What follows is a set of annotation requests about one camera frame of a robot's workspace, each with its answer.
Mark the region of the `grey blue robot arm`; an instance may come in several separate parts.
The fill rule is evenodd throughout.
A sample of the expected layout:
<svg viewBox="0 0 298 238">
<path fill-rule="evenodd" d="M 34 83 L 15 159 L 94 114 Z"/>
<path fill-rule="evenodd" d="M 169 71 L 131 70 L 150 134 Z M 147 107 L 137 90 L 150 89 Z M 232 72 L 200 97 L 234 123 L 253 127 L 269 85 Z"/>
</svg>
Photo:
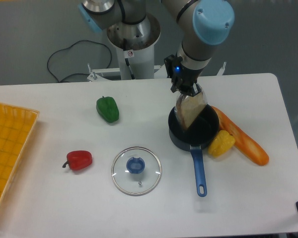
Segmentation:
<svg viewBox="0 0 298 238">
<path fill-rule="evenodd" d="M 184 33 L 176 54 L 164 59 L 171 91 L 193 97 L 201 92 L 198 77 L 229 35 L 234 11 L 225 0 L 165 0 L 163 5 Z M 161 29 L 144 0 L 83 0 L 78 8 L 93 31 L 106 31 L 122 79 L 153 77 L 153 47 Z"/>
</svg>

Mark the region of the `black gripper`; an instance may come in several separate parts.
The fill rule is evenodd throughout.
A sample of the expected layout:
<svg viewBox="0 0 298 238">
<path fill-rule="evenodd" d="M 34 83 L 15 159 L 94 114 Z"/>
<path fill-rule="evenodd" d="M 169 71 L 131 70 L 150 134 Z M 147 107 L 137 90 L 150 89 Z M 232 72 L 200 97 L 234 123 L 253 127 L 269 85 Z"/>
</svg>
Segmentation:
<svg viewBox="0 0 298 238">
<path fill-rule="evenodd" d="M 187 92 L 190 97 L 195 97 L 200 93 L 200 85 L 197 79 L 200 76 L 202 69 L 190 69 L 184 64 L 183 57 L 169 55 L 164 59 L 164 65 L 167 72 L 167 77 L 171 79 L 172 93 Z"/>
</svg>

